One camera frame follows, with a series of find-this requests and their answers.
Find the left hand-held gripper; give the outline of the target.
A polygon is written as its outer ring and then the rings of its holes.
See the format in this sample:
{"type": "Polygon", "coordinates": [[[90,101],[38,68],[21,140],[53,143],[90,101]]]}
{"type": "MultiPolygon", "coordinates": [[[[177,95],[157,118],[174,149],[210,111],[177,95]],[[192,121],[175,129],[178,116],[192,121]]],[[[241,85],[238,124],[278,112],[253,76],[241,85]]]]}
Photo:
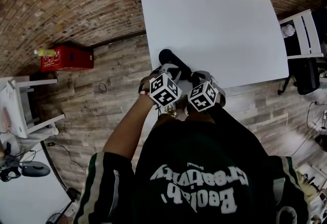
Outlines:
{"type": "Polygon", "coordinates": [[[150,98],[159,106],[166,107],[179,100],[182,90],[177,83],[182,71],[172,63],[160,67],[159,76],[150,80],[150,98]]]}

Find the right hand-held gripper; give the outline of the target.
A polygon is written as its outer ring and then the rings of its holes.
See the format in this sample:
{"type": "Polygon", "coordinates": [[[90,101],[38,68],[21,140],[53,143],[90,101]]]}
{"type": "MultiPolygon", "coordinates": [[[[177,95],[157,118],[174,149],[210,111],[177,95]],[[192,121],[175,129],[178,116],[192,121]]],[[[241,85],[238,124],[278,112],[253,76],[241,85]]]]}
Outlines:
{"type": "Polygon", "coordinates": [[[188,102],[196,111],[202,112],[216,103],[222,107],[225,106],[225,92],[216,83],[213,83],[215,78],[209,72],[193,72],[191,82],[193,89],[188,93],[188,102]]]}

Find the person's left hand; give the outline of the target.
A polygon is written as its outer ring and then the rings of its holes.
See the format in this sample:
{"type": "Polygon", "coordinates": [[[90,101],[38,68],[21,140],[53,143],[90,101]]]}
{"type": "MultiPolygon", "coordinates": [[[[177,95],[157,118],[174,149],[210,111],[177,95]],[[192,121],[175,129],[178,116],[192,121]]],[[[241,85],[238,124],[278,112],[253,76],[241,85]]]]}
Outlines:
{"type": "Polygon", "coordinates": [[[157,78],[159,76],[160,68],[155,69],[150,75],[144,77],[139,84],[138,93],[139,95],[149,95],[150,94],[150,80],[152,78],[157,78]]]}

